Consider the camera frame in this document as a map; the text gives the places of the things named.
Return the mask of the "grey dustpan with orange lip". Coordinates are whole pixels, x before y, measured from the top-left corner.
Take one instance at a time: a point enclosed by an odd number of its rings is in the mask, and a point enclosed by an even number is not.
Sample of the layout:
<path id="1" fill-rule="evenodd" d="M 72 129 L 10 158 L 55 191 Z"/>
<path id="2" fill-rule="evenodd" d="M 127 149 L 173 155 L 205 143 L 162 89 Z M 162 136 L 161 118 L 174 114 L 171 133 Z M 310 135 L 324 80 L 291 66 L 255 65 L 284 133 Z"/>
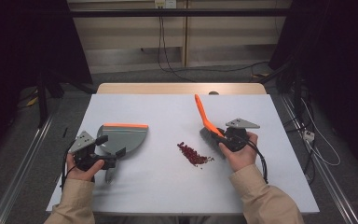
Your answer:
<path id="1" fill-rule="evenodd" d="M 108 136 L 108 141 L 100 145 L 100 149 L 107 155 L 115 155 L 117 151 L 126 148 L 126 155 L 117 160 L 116 167 L 110 168 L 105 173 L 105 182 L 111 184 L 114 180 L 115 172 L 118 167 L 118 162 L 130 156 L 135 149 L 137 149 L 145 140 L 148 133 L 147 124 L 135 123 L 105 123 L 98 132 L 97 136 Z"/>

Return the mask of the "black curtain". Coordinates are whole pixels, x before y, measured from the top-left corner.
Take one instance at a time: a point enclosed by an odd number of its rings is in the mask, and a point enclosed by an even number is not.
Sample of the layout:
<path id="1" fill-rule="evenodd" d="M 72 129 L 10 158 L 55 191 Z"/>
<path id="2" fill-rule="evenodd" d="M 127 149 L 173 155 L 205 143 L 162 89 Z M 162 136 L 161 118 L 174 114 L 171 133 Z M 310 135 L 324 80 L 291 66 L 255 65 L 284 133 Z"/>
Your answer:
<path id="1" fill-rule="evenodd" d="M 292 0 L 269 61 L 301 61 L 301 74 L 358 160 L 358 0 Z"/>
<path id="2" fill-rule="evenodd" d="M 68 0 L 0 0 L 0 140 L 23 89 L 92 82 L 69 11 Z"/>

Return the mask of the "metal floor rail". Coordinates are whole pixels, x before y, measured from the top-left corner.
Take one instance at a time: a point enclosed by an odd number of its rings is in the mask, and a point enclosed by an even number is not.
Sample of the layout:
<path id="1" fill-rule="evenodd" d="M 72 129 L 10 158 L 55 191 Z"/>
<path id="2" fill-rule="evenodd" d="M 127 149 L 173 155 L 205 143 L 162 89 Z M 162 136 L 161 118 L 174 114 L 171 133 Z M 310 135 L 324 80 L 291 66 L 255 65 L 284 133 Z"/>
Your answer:
<path id="1" fill-rule="evenodd" d="M 310 108 L 307 106 L 303 99 L 300 100 L 300 104 L 305 107 L 305 114 L 309 116 L 310 123 L 314 131 L 323 139 L 323 141 L 330 147 L 332 152 L 337 157 L 337 162 L 331 162 L 326 160 L 319 148 L 317 148 L 315 142 L 308 142 L 303 139 L 303 132 L 308 129 L 305 127 L 305 124 L 299 120 L 295 114 L 295 104 L 292 100 L 285 95 L 281 95 L 282 103 L 289 114 L 291 121 L 294 123 L 295 128 L 298 130 L 298 134 L 305 144 L 307 151 L 311 154 L 311 157 L 314 159 L 314 165 L 317 171 L 320 174 L 321 179 L 323 180 L 327 190 L 329 191 L 332 200 L 334 201 L 337 210 L 341 214 L 346 224 L 358 224 L 358 216 L 356 215 L 348 197 L 345 195 L 344 191 L 336 181 L 333 173 L 331 172 L 331 167 L 337 167 L 341 164 L 341 158 L 337 153 L 336 149 L 331 145 L 331 143 L 326 139 L 326 137 L 320 132 L 318 126 L 315 124 L 314 118 L 310 113 Z"/>
<path id="2" fill-rule="evenodd" d="M 53 121 L 53 115 L 49 115 L 44 121 L 43 125 L 37 129 L 31 145 L 28 147 L 27 152 L 21 161 L 20 167 L 15 173 L 14 177 L 9 183 L 5 193 L 0 200 L 0 224 L 6 224 L 8 215 L 10 214 L 19 194 L 21 188 L 31 171 L 36 155 L 42 147 L 43 142 L 48 134 L 49 128 Z"/>

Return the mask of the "orange brush with grey bristles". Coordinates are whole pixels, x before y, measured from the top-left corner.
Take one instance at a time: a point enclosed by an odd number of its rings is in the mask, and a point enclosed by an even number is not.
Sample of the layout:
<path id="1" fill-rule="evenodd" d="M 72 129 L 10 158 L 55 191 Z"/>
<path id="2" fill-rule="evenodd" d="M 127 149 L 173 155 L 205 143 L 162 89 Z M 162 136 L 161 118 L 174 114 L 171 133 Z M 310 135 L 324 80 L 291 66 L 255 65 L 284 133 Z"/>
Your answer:
<path id="1" fill-rule="evenodd" d="M 200 136 L 210 148 L 220 152 L 219 143 L 225 140 L 225 136 L 208 120 L 200 97 L 195 94 L 194 99 L 203 124 L 203 128 L 200 130 Z"/>

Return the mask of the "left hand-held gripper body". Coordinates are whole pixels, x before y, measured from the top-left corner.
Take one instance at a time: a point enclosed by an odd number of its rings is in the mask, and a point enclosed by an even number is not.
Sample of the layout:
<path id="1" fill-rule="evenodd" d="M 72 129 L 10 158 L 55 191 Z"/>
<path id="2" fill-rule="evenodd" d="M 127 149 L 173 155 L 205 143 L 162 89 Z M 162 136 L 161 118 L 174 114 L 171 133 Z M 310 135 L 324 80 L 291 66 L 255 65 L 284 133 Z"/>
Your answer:
<path id="1" fill-rule="evenodd" d="M 98 160 L 104 160 L 103 170 L 115 168 L 117 159 L 115 155 L 98 155 L 95 153 L 95 140 L 86 131 L 83 131 L 70 146 L 69 152 L 75 156 L 76 167 L 82 171 L 88 169 Z"/>

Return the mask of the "black metal stand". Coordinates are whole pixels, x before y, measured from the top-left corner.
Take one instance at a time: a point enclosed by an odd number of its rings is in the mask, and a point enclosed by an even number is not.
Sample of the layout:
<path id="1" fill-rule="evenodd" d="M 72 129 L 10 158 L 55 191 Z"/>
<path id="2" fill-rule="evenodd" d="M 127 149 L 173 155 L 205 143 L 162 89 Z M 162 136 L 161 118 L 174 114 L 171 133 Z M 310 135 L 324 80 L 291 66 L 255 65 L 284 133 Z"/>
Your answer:
<path id="1" fill-rule="evenodd" d="M 81 90 L 87 94 L 93 94 L 96 90 L 88 87 L 86 84 L 76 81 L 64 74 L 60 74 L 51 69 L 41 70 L 37 76 L 37 98 L 39 103 L 39 124 L 41 128 L 48 120 L 48 103 L 46 91 L 50 93 L 53 98 L 62 98 L 64 90 L 62 83 L 69 83 L 73 87 Z"/>

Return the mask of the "white wall outlet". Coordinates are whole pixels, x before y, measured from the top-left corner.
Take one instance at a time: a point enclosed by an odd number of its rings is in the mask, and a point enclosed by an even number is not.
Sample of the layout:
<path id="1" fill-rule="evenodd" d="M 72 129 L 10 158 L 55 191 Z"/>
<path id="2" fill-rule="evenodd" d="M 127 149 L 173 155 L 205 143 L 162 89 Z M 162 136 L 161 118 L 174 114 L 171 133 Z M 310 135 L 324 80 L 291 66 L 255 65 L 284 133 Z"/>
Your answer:
<path id="1" fill-rule="evenodd" d="M 176 0 L 154 0 L 155 8 L 167 8 L 167 9 L 175 9 L 177 8 Z"/>

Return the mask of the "pile of red beans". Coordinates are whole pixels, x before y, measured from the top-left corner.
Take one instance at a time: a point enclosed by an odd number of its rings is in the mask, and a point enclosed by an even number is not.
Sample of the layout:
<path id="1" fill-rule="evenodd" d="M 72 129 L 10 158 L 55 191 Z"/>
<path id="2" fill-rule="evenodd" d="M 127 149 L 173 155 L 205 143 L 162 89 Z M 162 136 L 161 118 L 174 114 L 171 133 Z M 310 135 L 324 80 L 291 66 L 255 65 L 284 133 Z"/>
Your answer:
<path id="1" fill-rule="evenodd" d="M 186 159 L 195 167 L 213 161 L 213 157 L 201 156 L 197 150 L 184 142 L 179 143 L 177 146 Z"/>

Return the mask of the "person's right hand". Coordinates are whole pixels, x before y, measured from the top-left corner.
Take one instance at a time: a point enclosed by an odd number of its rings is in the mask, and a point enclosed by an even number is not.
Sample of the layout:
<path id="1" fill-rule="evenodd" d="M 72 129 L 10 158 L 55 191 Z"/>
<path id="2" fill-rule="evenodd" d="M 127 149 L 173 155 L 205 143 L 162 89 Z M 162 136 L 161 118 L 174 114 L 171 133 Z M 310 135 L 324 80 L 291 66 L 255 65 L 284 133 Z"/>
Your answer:
<path id="1" fill-rule="evenodd" d="M 250 146 L 245 146 L 243 149 L 236 152 L 230 151 L 223 143 L 220 143 L 219 147 L 227 158 L 233 172 L 237 172 L 246 166 L 255 164 L 257 152 Z"/>

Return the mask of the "black horizontal bar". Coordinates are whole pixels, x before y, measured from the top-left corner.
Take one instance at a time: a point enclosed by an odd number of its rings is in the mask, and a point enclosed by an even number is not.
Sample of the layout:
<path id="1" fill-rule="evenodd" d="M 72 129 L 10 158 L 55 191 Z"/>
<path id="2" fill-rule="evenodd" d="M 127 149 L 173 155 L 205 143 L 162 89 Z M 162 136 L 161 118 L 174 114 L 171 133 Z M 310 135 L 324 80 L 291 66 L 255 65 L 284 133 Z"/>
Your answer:
<path id="1" fill-rule="evenodd" d="M 292 14 L 286 8 L 251 9 L 112 9 L 112 10 L 73 10 L 69 14 L 76 18 L 101 17 L 283 17 Z"/>

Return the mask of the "white table cover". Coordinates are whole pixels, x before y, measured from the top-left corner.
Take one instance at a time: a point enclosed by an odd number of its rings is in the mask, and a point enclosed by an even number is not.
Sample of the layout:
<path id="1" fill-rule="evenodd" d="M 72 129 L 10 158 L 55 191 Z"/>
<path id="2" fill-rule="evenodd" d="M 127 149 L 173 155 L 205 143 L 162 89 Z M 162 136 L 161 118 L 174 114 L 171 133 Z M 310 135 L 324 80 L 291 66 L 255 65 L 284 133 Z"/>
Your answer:
<path id="1" fill-rule="evenodd" d="M 309 184 L 271 98 L 257 95 L 204 95 L 208 119 L 218 127 L 233 119 L 259 128 L 258 148 L 268 170 L 268 182 L 286 192 L 303 214 L 319 210 Z M 106 122 L 143 123 L 149 127 L 143 143 L 118 162 L 114 180 L 95 178 L 92 209 L 109 215 L 229 216 L 242 211 L 241 199 L 228 177 L 227 161 L 203 141 L 202 122 L 192 94 L 95 94 L 80 128 L 96 134 Z M 213 161 L 193 166 L 179 143 Z"/>

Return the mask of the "wooden table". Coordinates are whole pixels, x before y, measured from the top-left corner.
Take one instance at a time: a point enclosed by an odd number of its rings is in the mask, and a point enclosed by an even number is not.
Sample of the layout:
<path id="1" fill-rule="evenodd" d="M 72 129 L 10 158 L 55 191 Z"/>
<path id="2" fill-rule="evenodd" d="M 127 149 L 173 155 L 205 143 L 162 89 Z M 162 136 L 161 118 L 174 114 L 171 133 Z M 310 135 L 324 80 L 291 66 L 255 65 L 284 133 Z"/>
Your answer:
<path id="1" fill-rule="evenodd" d="M 98 94 L 266 94 L 259 83 L 103 83 Z"/>

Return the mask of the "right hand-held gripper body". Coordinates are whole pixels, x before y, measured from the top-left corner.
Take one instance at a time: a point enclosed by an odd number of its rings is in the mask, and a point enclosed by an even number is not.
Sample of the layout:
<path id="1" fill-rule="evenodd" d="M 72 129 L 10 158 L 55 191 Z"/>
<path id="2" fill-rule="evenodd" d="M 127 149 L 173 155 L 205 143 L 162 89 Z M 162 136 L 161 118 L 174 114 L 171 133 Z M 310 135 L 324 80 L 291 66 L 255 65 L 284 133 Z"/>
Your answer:
<path id="1" fill-rule="evenodd" d="M 229 142 L 232 152 L 239 151 L 245 146 L 250 146 L 255 151 L 258 151 L 257 146 L 247 134 L 247 128 L 259 128 L 259 125 L 245 119 L 234 119 L 228 121 L 226 126 L 225 138 Z"/>

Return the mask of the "person's left hand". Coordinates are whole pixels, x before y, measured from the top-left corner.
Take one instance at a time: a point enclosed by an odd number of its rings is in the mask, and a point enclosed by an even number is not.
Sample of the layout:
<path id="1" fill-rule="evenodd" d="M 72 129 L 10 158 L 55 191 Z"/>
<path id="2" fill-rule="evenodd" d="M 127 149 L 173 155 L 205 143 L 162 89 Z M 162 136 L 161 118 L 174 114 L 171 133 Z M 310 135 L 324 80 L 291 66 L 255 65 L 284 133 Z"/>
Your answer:
<path id="1" fill-rule="evenodd" d="M 98 160 L 88 169 L 88 171 L 82 171 L 76 167 L 74 156 L 71 153 L 67 154 L 66 163 L 68 168 L 66 177 L 68 179 L 84 181 L 91 181 L 94 175 L 98 173 L 104 166 L 104 160 Z"/>

